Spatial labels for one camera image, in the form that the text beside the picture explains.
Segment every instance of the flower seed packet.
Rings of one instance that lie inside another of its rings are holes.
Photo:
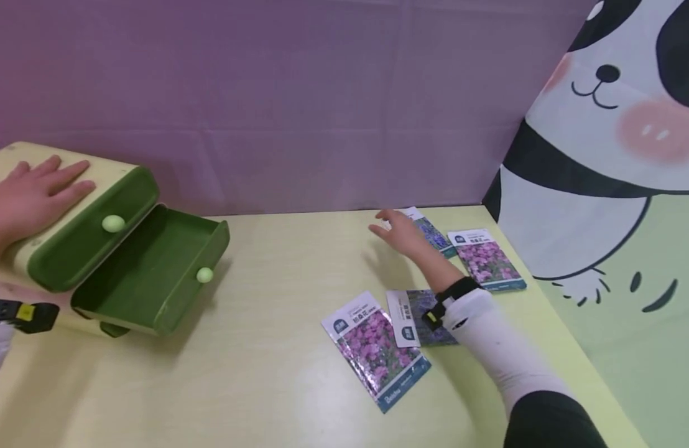
[[[525,281],[485,228],[450,231],[459,258],[481,287],[487,291],[525,289]]]
[[[387,306],[398,347],[457,344],[456,339],[443,327],[432,331],[422,321],[422,316],[435,304],[436,298],[431,289],[387,291]]]
[[[369,292],[322,321],[382,413],[386,413],[431,364],[416,348],[398,348],[389,316]]]
[[[429,241],[429,244],[434,246],[436,250],[447,258],[456,256],[456,248],[449,242],[446,236],[442,235],[442,232],[436,230],[433,223],[430,223],[416,207],[405,208],[402,210],[402,213],[414,221],[417,227],[424,232],[424,237]]]

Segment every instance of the panda illustration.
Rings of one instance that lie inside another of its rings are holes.
[[[583,306],[660,194],[689,194],[689,0],[599,1],[484,204],[534,277]]]

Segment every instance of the hand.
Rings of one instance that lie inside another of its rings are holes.
[[[91,180],[72,183],[90,166],[88,161],[60,166],[58,156],[34,169],[19,162],[1,181],[0,250],[46,230],[96,188]]]
[[[434,249],[425,239],[419,227],[404,213],[395,210],[383,210],[377,213],[376,218],[387,220],[392,226],[392,230],[386,230],[386,228],[377,225],[370,225],[369,230],[398,253],[414,258],[422,251]]]

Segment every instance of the white label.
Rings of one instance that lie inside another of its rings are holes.
[[[377,300],[369,291],[364,291],[354,300],[322,320],[322,326],[335,342],[348,334],[373,312],[381,310]]]
[[[401,210],[401,212],[407,215],[412,221],[421,220],[421,218],[424,217],[424,215],[417,210],[416,207],[405,208]]]
[[[397,347],[421,347],[407,292],[387,291],[387,307],[390,309]]]
[[[485,228],[474,230],[450,231],[449,241],[455,246],[480,245],[481,243],[496,242]]]

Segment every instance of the panda paw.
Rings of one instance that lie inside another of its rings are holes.
[[[568,301],[576,302],[581,307],[586,303],[602,301],[603,294],[611,292],[606,284],[602,270],[591,268],[579,275],[552,282],[553,286],[561,289],[561,295]]]

